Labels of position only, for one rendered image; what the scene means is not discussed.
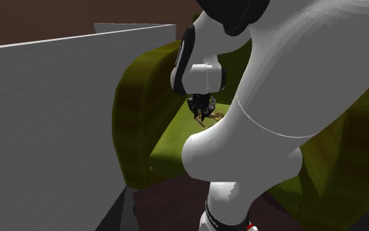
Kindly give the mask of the tan wooden figure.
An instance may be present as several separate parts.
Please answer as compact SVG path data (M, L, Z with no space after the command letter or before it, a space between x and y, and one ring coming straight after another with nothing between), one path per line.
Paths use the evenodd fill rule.
M212 112L209 116L205 117L204 120L201 120L202 114L199 113L199 115L195 118L195 121L204 128L209 128L215 125L217 122L219 122L223 117L224 114L221 111L218 112Z

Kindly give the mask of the green sofa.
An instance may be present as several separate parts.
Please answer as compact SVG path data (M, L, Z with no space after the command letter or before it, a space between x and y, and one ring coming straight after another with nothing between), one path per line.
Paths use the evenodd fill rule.
M115 91L113 143L125 182L137 191L186 174L180 148L202 130L168 82L178 47L140 55ZM264 193L306 231L369 231L369 89L301 150L299 175Z

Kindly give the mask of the dark brown robot stand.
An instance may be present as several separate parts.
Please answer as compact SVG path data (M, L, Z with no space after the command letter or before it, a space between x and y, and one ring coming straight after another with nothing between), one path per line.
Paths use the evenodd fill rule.
M140 231L198 231L209 185L184 174L133 193ZM249 215L259 231L306 231L268 193L252 202Z

